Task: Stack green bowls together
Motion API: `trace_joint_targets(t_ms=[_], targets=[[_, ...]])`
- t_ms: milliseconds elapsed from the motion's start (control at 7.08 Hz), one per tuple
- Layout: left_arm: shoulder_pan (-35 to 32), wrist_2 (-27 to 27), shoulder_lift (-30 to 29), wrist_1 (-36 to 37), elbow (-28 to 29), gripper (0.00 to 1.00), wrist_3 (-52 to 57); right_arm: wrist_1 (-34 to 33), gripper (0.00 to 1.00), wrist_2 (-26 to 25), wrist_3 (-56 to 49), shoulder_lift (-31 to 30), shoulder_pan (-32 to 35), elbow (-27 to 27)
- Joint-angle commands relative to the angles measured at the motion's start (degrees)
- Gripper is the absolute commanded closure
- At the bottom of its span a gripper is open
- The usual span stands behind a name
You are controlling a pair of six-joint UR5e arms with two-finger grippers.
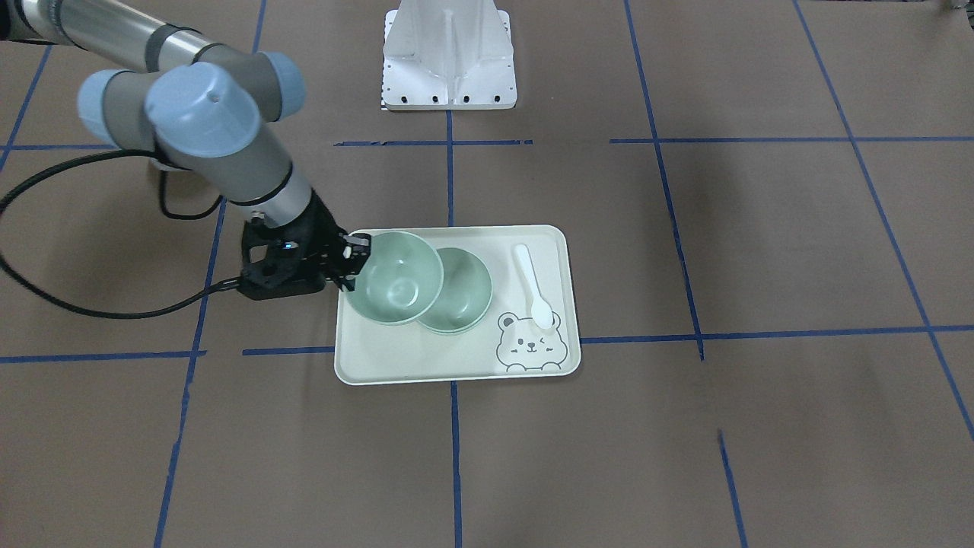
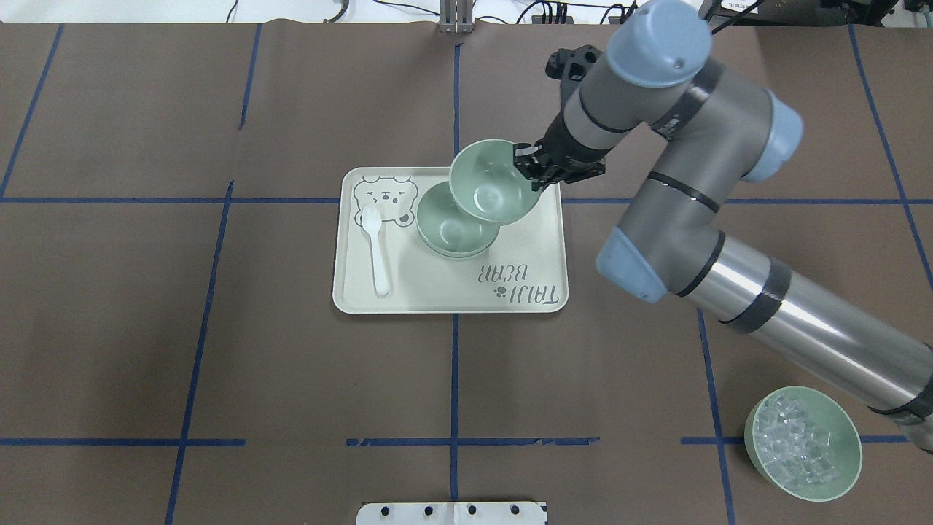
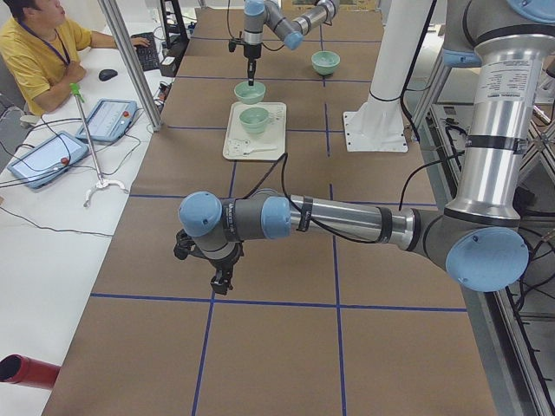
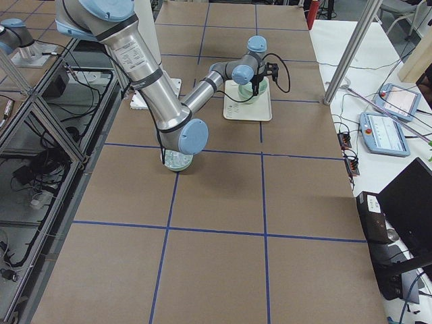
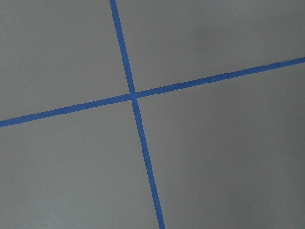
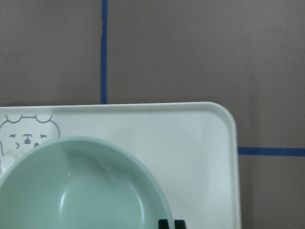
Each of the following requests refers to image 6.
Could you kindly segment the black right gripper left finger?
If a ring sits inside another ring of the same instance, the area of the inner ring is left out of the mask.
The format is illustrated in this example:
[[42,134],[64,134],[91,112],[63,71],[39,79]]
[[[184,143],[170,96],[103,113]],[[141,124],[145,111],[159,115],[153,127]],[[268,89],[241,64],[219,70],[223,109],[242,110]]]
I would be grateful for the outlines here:
[[169,223],[167,219],[160,219],[158,221],[158,229],[169,229]]

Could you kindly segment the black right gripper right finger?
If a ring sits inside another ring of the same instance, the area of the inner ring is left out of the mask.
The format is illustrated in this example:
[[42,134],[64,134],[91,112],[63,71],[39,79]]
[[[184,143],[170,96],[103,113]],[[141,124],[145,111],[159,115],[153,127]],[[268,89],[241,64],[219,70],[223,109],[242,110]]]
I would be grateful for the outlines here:
[[186,222],[183,219],[174,220],[175,229],[186,229]]

